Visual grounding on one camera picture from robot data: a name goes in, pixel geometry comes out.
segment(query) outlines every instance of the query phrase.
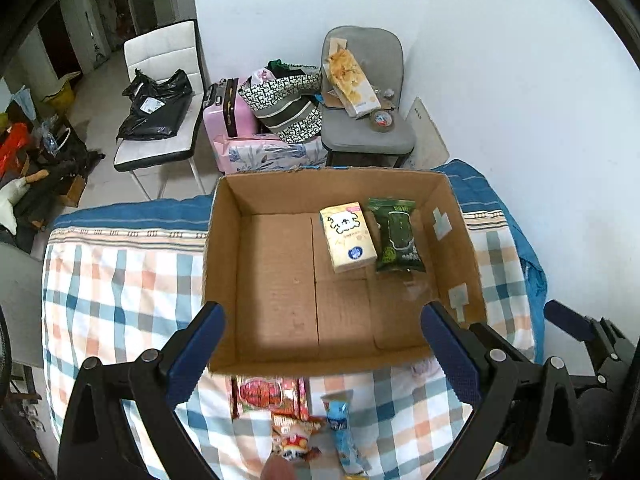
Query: tiled floor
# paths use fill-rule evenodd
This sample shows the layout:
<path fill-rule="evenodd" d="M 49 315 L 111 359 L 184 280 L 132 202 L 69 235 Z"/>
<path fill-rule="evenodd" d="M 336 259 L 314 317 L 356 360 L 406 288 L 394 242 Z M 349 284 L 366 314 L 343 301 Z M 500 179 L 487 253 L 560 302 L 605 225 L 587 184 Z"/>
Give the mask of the tiled floor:
<path fill-rule="evenodd" d="M 122 96 L 122 90 L 128 85 L 124 56 L 117 52 L 100 68 L 84 76 L 76 87 L 76 101 L 68 112 L 68 118 L 89 149 L 99 150 L 106 155 L 89 176 L 79 209 L 146 200 L 129 173 L 119 173 L 113 168 L 118 127 L 129 113 L 130 101 Z M 198 134 L 194 160 L 205 191 L 211 192 L 220 173 L 204 130 Z M 136 174 L 151 198 L 183 199 L 199 194 L 186 160 L 146 168 Z M 60 212 L 76 210 L 67 207 Z M 33 256 L 39 259 L 44 257 L 48 238 L 48 231 L 37 235 L 31 252 Z M 51 433 L 44 372 L 34 368 L 33 375 L 36 390 L 43 397 L 38 406 L 38 414 L 46 428 L 45 433 L 38 432 L 38 440 L 49 465 L 56 471 L 58 441 Z"/>

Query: green snack package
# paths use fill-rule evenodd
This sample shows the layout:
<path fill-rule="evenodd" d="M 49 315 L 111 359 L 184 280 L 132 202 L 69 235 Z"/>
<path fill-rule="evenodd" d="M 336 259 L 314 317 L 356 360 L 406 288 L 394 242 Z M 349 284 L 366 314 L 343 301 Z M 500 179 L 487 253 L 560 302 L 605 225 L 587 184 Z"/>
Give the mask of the green snack package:
<path fill-rule="evenodd" d="M 369 198 L 369 209 L 380 227 L 380 245 L 376 270 L 421 270 L 424 264 L 415 247 L 411 229 L 411 211 L 415 209 L 413 200 L 393 198 Z"/>

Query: fabric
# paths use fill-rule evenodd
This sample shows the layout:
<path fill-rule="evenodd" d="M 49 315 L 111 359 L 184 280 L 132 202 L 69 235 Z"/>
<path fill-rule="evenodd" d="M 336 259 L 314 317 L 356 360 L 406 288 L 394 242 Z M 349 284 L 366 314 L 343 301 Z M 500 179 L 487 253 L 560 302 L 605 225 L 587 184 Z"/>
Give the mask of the fabric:
<path fill-rule="evenodd" d="M 320 71 L 265 81 L 238 89 L 255 116 L 284 142 L 304 142 L 320 134 L 322 112 L 306 97 L 320 90 Z"/>
<path fill-rule="evenodd" d="M 31 98 L 31 90 L 29 90 L 25 85 L 22 85 L 22 88 L 11 96 L 11 101 L 18 103 L 18 106 L 30 121 L 36 120 L 38 115 L 36 113 L 36 107 L 33 104 L 33 99 Z"/>
<path fill-rule="evenodd" d="M 440 171 L 449 177 L 451 187 L 455 193 L 462 211 L 465 213 L 501 210 L 506 218 L 515 242 L 520 266 L 525 277 L 527 297 L 531 309 L 533 333 L 536 339 L 535 361 L 544 362 L 545 347 L 545 315 L 546 276 L 542 269 L 536 251 L 522 232 L 507 206 L 489 185 L 487 179 L 462 160 L 452 160 L 433 171 Z"/>
<path fill-rule="evenodd" d="M 161 348 L 199 310 L 210 206 L 210 196 L 114 205 L 66 215 L 55 224 L 44 263 L 42 320 L 47 399 L 57 437 L 86 357 L 96 355 L 105 364 L 133 360 L 146 348 Z M 532 357 L 529 302 L 508 222 L 496 208 L 465 214 L 465 221 L 488 322 Z M 470 413 L 433 358 L 414 368 L 311 378 L 309 384 L 318 415 L 324 393 L 354 390 L 351 426 L 372 480 L 426 478 Z M 257 479 L 271 450 L 270 414 L 250 412 L 232 422 L 228 394 L 228 378 L 205 373 L 176 414 L 220 478 Z M 125 402 L 125 410 L 150 473 L 166 478 L 135 406 Z M 313 444 L 322 456 L 297 468 L 298 477 L 340 478 L 330 434 L 315 436 Z M 500 459 L 501 449 L 494 451 L 485 471 Z"/>
<path fill-rule="evenodd" d="M 218 169 L 226 174 L 238 171 L 290 170 L 296 166 L 322 166 L 326 149 L 320 137 L 289 144 L 281 140 L 238 140 L 213 142 Z"/>

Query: blue gripper pad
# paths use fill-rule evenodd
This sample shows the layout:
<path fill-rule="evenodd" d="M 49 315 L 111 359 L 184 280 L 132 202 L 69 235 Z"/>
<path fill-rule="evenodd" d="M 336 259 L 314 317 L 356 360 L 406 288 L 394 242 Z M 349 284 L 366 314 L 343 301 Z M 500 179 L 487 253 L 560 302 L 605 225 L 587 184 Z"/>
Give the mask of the blue gripper pad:
<path fill-rule="evenodd" d="M 186 329 L 178 331 L 183 334 L 177 332 L 172 336 L 172 339 L 178 336 L 184 345 L 166 372 L 165 398 L 172 409 L 189 400 L 224 331 L 225 311 L 217 303 L 207 303 Z M 181 341 L 189 336 L 188 341 Z"/>
<path fill-rule="evenodd" d="M 591 323 L 559 301 L 546 302 L 545 319 L 578 341 L 591 341 L 595 337 Z"/>
<path fill-rule="evenodd" d="M 478 370 L 431 303 L 422 308 L 420 327 L 458 399 L 476 407 L 482 399 Z"/>

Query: white wall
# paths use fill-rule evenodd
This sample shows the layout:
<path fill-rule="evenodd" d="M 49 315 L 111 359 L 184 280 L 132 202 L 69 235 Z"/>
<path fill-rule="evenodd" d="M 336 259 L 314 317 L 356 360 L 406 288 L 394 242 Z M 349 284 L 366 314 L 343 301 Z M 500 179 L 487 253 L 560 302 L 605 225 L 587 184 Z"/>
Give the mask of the white wall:
<path fill-rule="evenodd" d="M 395 32 L 405 52 L 424 0 L 195 0 L 212 80 L 248 75 L 272 59 L 319 64 L 322 42 L 339 25 Z"/>
<path fill-rule="evenodd" d="M 94 69 L 96 56 L 94 39 L 100 52 L 105 57 L 111 55 L 111 49 L 97 8 L 97 1 L 60 0 L 60 8 L 62 17 L 65 20 L 66 31 L 69 34 L 69 40 L 71 40 L 71 45 L 82 68 L 82 73 L 88 74 Z"/>
<path fill-rule="evenodd" d="M 640 332 L 640 71 L 588 0 L 428 0 L 406 64 L 452 157 L 484 173 L 549 298 Z M 555 327 L 547 355 L 588 372 Z"/>
<path fill-rule="evenodd" d="M 35 99 L 40 100 L 58 89 L 58 76 L 53 70 L 37 25 L 18 49 L 17 56 L 29 78 L 29 86 Z"/>

